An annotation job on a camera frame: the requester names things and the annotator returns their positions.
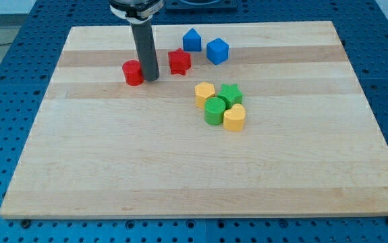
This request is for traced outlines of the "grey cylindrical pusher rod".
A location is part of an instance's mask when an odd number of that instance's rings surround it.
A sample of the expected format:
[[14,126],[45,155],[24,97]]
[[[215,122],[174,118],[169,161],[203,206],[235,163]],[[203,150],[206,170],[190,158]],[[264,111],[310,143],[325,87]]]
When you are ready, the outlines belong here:
[[155,81],[160,72],[151,21],[131,24],[131,28],[143,78],[149,82]]

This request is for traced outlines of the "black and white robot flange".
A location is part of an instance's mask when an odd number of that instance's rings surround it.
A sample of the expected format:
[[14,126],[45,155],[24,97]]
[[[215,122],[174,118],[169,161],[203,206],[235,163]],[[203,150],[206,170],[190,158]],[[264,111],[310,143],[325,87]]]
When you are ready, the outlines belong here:
[[118,18],[128,22],[145,22],[164,6],[164,0],[109,0],[109,6]]

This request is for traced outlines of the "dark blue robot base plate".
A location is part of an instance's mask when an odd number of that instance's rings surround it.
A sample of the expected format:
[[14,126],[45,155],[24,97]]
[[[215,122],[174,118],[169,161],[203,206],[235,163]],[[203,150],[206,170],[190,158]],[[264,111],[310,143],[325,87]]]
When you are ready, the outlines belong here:
[[235,10],[239,0],[165,0],[167,11]]

